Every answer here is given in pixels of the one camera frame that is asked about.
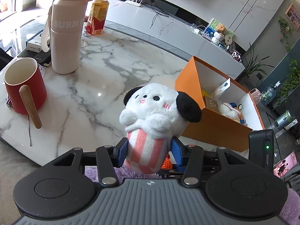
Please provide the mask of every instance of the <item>gray carpet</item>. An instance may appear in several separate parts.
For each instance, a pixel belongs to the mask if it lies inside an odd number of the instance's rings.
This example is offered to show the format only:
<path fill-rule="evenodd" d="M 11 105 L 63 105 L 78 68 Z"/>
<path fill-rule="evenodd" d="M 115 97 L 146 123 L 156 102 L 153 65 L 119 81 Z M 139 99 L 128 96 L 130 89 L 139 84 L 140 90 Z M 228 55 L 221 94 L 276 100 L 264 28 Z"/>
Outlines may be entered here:
<path fill-rule="evenodd" d="M 12 195 L 13 188 L 38 167 L 0 139 L 0 224 L 10 225 L 20 217 Z"/>

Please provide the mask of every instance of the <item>framed picture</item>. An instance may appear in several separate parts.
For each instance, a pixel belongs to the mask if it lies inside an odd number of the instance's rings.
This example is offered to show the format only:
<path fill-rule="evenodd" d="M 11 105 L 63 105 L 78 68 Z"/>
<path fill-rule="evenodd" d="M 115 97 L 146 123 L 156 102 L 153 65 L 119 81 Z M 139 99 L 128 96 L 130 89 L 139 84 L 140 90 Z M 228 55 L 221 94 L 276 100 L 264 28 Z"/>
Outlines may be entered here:
<path fill-rule="evenodd" d="M 290 22 L 297 30 L 300 26 L 300 14 L 297 12 L 296 8 L 294 7 L 293 3 L 291 3 L 289 9 L 285 13 L 289 18 Z"/>

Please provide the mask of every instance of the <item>marble table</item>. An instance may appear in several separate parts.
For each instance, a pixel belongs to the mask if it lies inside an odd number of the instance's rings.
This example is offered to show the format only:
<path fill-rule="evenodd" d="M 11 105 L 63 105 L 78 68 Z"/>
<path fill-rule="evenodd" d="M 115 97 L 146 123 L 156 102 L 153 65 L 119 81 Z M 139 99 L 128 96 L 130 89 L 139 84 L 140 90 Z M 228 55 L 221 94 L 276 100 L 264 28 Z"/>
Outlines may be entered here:
<path fill-rule="evenodd" d="M 85 152 L 116 145 L 126 136 L 119 115 L 125 93 L 146 83 L 175 87 L 186 61 L 138 39 L 106 29 L 101 36 L 82 36 L 81 64 L 67 75 L 46 68 L 47 99 L 39 110 L 42 128 L 6 106 L 0 72 L 0 137 L 34 162 L 44 165 L 74 147 Z M 32 146 L 30 147 L 29 125 Z M 184 144 L 216 147 L 185 137 Z"/>

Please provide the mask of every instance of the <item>pink cheek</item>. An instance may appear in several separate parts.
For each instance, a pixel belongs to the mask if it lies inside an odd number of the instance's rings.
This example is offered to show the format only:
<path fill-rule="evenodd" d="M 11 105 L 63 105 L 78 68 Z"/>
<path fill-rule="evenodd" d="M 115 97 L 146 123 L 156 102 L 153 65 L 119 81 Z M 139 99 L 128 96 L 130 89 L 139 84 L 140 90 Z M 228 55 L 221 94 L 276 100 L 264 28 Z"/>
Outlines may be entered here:
<path fill-rule="evenodd" d="M 165 104 L 163 105 L 163 107 L 166 108 L 166 109 L 169 109 L 169 108 L 170 108 L 170 105 L 168 105 L 167 103 L 165 103 Z"/>

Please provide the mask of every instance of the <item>brown teddy bear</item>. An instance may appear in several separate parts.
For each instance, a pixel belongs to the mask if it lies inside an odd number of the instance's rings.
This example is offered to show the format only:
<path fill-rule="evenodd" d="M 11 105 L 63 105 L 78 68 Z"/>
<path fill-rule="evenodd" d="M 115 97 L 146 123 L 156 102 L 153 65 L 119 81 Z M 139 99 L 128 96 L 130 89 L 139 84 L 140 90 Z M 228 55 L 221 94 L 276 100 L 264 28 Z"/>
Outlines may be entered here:
<path fill-rule="evenodd" d="M 226 29 L 226 28 L 225 28 L 224 25 L 218 24 L 216 31 L 217 31 L 219 34 L 222 34 L 222 35 L 223 35 L 223 33 L 225 32 L 225 29 Z"/>

